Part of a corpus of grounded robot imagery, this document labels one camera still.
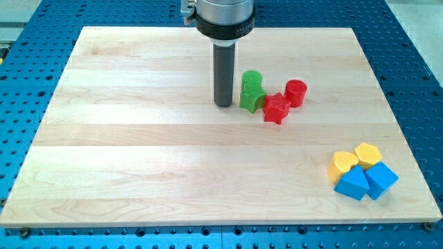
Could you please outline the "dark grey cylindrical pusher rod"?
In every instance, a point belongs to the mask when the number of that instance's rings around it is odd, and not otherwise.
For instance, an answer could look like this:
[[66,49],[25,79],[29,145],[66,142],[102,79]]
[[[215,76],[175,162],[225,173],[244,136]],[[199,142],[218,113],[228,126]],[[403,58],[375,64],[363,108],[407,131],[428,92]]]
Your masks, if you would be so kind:
[[229,107],[233,101],[235,72],[235,44],[230,46],[213,45],[214,103],[219,107]]

